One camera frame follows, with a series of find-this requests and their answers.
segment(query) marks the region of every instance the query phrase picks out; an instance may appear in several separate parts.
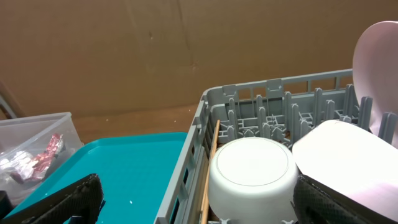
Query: pink plate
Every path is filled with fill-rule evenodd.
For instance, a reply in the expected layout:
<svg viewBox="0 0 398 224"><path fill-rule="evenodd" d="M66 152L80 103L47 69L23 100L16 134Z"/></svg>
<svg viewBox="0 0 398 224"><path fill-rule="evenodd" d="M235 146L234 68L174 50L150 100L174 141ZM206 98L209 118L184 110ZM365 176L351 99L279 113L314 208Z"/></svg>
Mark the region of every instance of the pink plate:
<svg viewBox="0 0 398 224"><path fill-rule="evenodd" d="M369 27L355 47L353 78L358 102L373 98L369 128L379 134L384 112L398 114L398 22L385 21ZM392 139L398 148L398 125Z"/></svg>

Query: chopstick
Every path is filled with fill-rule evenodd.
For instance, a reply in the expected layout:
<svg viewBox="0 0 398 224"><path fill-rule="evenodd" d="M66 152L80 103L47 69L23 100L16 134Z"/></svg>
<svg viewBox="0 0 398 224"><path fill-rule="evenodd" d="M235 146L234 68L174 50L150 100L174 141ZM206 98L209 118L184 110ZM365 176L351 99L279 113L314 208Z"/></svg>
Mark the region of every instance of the chopstick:
<svg viewBox="0 0 398 224"><path fill-rule="evenodd" d="M220 121L218 120L217 124L216 124L216 129L214 131L213 143L211 144L209 167L207 169L205 190L204 190L203 198L201 201L201 209L200 209L201 210L201 224L207 224L207 218L208 218L208 214L209 214L209 198L207 197L207 192L208 192L208 184L209 184L210 162L213 159L214 155L216 154L219 130L220 130Z"/></svg>

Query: gray plastic dish rack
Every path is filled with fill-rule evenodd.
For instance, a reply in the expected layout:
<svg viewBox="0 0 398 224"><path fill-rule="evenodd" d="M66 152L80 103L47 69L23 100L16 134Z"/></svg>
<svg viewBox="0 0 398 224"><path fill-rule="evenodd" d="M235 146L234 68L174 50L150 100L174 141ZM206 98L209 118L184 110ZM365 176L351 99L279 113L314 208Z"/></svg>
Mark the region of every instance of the gray plastic dish rack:
<svg viewBox="0 0 398 224"><path fill-rule="evenodd" d="M206 90L183 145L181 155L157 213L155 224L197 224L208 168L208 156L216 121L221 121L218 142L236 138L263 137L279 141L291 149L294 142L322 121L339 119L369 130L373 99L364 97L361 107L354 86L340 88L343 77L352 70L316 73L259 82L214 87ZM335 79L333 90L316 88L312 81ZM291 94L286 84L307 82L307 92ZM253 89L264 88L266 97L254 96ZM239 90L249 89L251 99L239 100ZM391 143L397 116L385 113L379 137Z"/></svg>

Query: cardboard wall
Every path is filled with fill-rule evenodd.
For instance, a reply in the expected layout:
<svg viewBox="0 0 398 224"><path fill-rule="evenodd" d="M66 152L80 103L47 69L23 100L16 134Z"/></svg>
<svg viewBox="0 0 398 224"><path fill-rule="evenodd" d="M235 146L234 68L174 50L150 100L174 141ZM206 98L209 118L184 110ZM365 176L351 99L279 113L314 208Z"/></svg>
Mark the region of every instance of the cardboard wall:
<svg viewBox="0 0 398 224"><path fill-rule="evenodd" d="M232 83L350 68L396 0L0 1L0 93L20 116L197 103Z"/></svg>

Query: pink wrapper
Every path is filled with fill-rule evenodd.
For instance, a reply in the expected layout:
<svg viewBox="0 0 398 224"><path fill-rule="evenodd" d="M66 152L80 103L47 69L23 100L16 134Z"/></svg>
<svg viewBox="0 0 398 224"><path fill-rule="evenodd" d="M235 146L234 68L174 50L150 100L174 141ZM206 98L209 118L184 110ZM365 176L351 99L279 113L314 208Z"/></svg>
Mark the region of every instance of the pink wrapper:
<svg viewBox="0 0 398 224"><path fill-rule="evenodd" d="M12 170L10 176L20 184L42 180L53 159L63 148L62 135L54 134L43 153L32 159L29 156L24 156L23 159L19 156L10 161L12 164L9 168Z"/></svg>

